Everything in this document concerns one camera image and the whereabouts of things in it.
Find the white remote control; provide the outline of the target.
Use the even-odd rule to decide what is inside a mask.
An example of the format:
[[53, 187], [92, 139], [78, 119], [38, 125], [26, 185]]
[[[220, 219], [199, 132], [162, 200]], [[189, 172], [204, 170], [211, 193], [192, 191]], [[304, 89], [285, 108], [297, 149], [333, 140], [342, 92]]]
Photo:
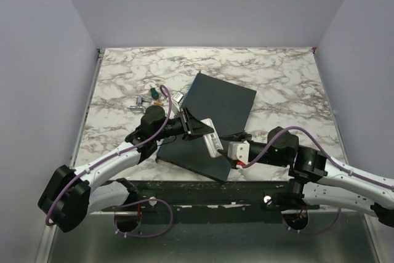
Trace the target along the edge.
[[219, 153], [219, 150], [223, 150], [223, 146], [212, 120], [210, 118], [206, 118], [206, 119], [202, 119], [201, 122], [211, 127], [214, 131], [210, 134], [206, 134], [203, 136], [210, 157], [211, 158], [220, 157], [221, 154]]

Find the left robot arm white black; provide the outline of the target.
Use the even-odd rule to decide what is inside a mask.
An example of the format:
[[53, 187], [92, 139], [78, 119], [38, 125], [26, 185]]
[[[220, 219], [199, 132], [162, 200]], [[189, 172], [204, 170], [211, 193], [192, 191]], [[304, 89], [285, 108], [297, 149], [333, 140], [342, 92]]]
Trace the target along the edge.
[[149, 158], [157, 150], [159, 140], [177, 136], [194, 140], [214, 131], [186, 108], [171, 119], [162, 107], [148, 107], [140, 125], [112, 152], [76, 169], [62, 165], [54, 171], [38, 201], [39, 209], [46, 214], [45, 224], [69, 232], [90, 209], [119, 206], [124, 211], [131, 210], [137, 201], [135, 193], [119, 182], [107, 185], [107, 181]]

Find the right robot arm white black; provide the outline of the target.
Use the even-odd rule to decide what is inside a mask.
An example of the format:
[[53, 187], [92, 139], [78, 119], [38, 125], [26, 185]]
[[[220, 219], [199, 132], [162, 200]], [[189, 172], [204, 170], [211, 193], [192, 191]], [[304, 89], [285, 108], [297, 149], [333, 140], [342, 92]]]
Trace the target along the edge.
[[284, 209], [328, 205], [365, 213], [393, 227], [393, 179], [329, 156], [301, 127], [276, 127], [267, 139], [267, 143], [256, 142], [245, 132], [223, 136], [228, 147], [216, 152], [235, 169], [256, 163], [288, 167], [291, 179], [283, 197], [269, 200]]

